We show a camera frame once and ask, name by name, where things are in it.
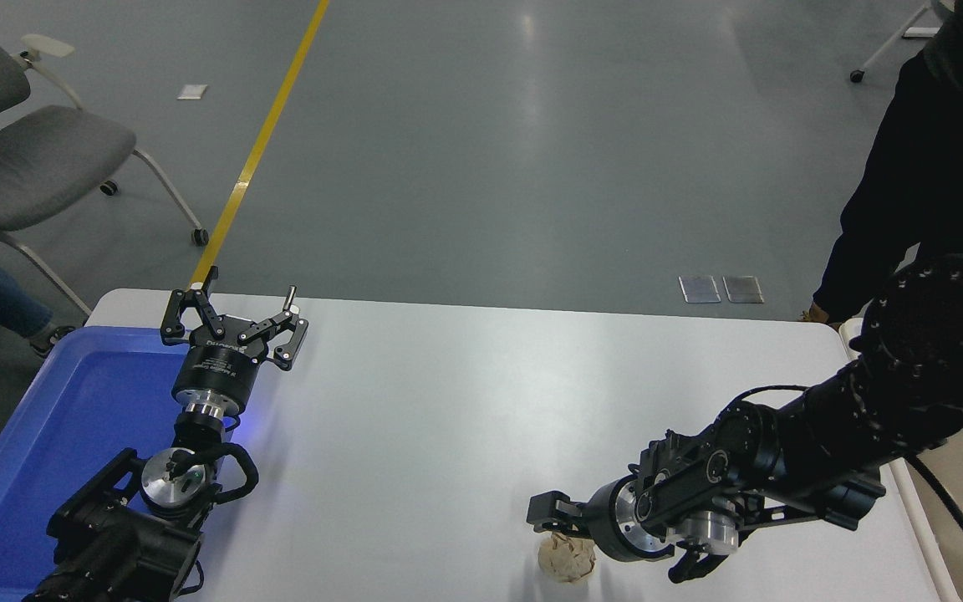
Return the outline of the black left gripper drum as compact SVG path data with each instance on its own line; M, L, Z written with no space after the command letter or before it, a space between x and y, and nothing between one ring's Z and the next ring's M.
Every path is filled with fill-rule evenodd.
M255 325L250 319L225 316L221 339L206 325L192 330L190 350L172 395L177 404L215 404L225 415L241 415L251 397L259 365L268 353L264 339L240 342L240 335Z

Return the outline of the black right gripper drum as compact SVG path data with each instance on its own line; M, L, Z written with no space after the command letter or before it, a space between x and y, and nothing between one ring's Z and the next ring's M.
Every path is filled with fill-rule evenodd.
M634 477L621 477L597 489L586 503L586 527L600 551L622 563L645 559L643 531L635 514Z

